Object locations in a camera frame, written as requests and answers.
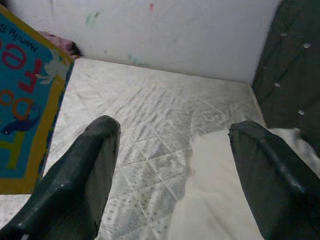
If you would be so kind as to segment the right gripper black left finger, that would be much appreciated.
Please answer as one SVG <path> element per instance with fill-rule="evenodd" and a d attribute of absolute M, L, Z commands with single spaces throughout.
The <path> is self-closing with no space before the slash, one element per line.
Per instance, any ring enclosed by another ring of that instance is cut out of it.
<path fill-rule="evenodd" d="M 112 187 L 121 126 L 92 121 L 48 170 L 0 240 L 95 240 Z"/>

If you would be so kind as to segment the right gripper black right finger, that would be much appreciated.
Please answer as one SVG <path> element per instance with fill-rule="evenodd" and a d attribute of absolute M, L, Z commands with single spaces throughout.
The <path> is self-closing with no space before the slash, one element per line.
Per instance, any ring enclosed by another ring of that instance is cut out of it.
<path fill-rule="evenodd" d="M 256 122 L 234 123 L 228 136 L 264 240 L 320 240 L 320 178 L 281 137 Z"/>

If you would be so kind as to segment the white pillow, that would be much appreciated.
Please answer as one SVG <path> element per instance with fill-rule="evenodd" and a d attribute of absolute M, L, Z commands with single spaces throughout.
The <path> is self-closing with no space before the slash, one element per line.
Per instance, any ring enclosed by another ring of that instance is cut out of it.
<path fill-rule="evenodd" d="M 320 158 L 298 129 L 267 130 L 281 137 L 320 178 Z M 241 186 L 229 131 L 194 141 L 191 174 L 175 206 L 168 240 L 264 240 Z"/>

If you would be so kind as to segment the blue yellow children's book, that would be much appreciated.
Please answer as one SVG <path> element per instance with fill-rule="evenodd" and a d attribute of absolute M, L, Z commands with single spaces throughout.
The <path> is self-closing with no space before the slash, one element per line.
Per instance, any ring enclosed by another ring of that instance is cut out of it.
<path fill-rule="evenodd" d="M 43 177 L 74 60 L 0 4 L 0 195 Z"/>

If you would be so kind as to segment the white quilted mattress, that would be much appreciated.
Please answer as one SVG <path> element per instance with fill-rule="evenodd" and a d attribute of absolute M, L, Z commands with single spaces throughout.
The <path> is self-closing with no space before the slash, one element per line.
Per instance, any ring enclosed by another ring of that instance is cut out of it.
<path fill-rule="evenodd" d="M 168 240 L 198 137 L 264 120 L 248 84 L 77 59 L 53 131 L 48 170 L 95 119 L 120 124 L 112 185 L 95 240 Z M 30 194 L 0 194 L 0 229 Z"/>

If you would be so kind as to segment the dark tufted headboard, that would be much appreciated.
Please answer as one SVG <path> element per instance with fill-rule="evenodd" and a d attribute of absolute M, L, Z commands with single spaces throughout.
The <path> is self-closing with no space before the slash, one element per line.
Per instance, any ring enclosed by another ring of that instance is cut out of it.
<path fill-rule="evenodd" d="M 253 91 L 269 128 L 297 128 L 320 153 L 320 0 L 282 0 Z"/>

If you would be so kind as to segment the purple cartoon print blanket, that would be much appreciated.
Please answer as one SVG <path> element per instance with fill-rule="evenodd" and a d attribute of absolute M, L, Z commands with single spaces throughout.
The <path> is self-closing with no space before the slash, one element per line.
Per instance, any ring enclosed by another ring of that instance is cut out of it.
<path fill-rule="evenodd" d="M 81 50 L 78 48 L 75 42 L 59 37 L 46 31 L 38 31 L 44 38 L 54 44 L 57 48 L 63 50 L 66 54 L 71 56 L 73 59 L 81 57 Z"/>

